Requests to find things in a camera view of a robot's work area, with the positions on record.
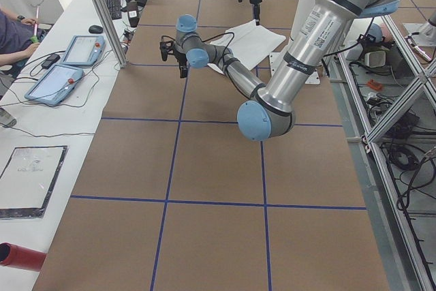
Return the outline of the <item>blue teach pendant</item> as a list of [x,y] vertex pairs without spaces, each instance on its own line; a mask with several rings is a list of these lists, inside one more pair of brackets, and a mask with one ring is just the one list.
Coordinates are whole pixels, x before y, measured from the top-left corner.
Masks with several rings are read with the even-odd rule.
[[61,62],[71,66],[91,66],[98,60],[105,43],[102,35],[75,35]]
[[84,70],[54,64],[26,93],[25,99],[54,106],[62,102],[84,76]]

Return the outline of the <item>black keyboard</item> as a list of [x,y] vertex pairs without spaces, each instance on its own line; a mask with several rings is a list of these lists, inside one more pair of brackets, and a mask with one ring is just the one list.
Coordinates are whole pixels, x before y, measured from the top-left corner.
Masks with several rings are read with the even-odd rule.
[[120,0],[104,0],[112,20],[122,19]]

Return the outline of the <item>grey box under frame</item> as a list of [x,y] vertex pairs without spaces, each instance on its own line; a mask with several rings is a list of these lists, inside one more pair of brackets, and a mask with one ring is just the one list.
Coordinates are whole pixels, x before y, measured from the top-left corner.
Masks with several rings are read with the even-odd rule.
[[385,66],[386,52],[383,50],[367,52],[364,55],[364,64],[370,68]]

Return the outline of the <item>orange object under frame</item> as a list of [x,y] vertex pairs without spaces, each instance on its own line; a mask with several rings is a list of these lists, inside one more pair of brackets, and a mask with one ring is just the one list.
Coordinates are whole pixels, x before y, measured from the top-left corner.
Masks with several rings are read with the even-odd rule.
[[374,90],[374,91],[381,91],[383,89],[383,84],[370,79],[367,83],[366,86],[368,86],[370,89]]

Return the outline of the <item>red bottle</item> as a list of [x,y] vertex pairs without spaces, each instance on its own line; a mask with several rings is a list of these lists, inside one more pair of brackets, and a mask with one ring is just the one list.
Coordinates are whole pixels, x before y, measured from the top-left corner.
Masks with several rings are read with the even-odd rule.
[[11,243],[1,244],[1,266],[40,271],[46,259],[46,254]]

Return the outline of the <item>upper blue teach pendant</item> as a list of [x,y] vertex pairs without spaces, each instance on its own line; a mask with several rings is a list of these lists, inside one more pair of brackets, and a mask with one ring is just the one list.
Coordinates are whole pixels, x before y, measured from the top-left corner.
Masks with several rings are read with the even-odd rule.
[[105,43],[102,35],[75,35],[61,62],[71,66],[91,66],[98,60]]

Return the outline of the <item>aluminium vertical post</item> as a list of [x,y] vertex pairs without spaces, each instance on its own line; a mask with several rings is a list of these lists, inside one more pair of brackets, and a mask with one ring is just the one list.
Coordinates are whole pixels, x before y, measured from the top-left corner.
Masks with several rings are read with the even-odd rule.
[[127,64],[127,58],[110,17],[106,2],[104,0],[92,0],[92,2],[119,66],[120,68],[124,68]]

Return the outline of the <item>lower blue teach pendant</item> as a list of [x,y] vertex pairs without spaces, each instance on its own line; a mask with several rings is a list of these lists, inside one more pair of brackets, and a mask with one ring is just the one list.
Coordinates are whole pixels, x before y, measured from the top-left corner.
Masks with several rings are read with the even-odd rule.
[[26,93],[25,99],[54,106],[62,102],[84,76],[84,70],[54,64]]

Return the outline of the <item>seated person in blue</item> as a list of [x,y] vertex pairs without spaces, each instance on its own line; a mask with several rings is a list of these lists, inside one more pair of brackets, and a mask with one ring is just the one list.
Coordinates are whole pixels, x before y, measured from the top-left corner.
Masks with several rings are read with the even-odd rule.
[[37,28],[36,18],[26,18],[1,7],[1,66],[11,65],[10,75],[16,78],[33,55],[47,31]]

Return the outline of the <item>white long-sleeve printed shirt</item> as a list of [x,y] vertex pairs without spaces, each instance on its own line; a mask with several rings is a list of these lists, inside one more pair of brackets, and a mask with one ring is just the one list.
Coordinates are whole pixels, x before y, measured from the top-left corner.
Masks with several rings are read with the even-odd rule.
[[274,33],[252,20],[226,31],[220,39],[212,41],[215,46],[226,46],[232,54],[249,70],[252,70],[280,44],[284,35]]

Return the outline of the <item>black computer mouse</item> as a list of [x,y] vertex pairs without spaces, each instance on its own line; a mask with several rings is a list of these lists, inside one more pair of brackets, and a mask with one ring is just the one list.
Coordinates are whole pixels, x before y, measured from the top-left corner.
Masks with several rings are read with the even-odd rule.
[[91,34],[101,34],[103,33],[103,27],[99,26],[99,25],[91,25],[88,28],[88,32]]

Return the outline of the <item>black power adapter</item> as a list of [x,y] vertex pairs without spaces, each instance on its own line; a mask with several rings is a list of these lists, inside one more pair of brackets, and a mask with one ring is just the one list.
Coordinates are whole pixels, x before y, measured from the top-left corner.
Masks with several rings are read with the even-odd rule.
[[56,53],[51,54],[41,63],[41,68],[43,70],[49,69],[53,64],[58,62],[60,58],[61,58],[61,56],[59,54],[56,54]]

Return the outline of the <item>aluminium frame rail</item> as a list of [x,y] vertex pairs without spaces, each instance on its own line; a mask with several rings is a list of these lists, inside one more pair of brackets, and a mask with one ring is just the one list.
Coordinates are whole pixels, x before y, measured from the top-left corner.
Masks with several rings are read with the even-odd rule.
[[[371,23],[354,21],[329,65],[392,290],[435,289],[435,64],[410,48],[403,26],[425,23],[429,14],[402,8],[375,19],[396,50],[379,68],[347,58]],[[383,89],[366,86],[370,79]]]

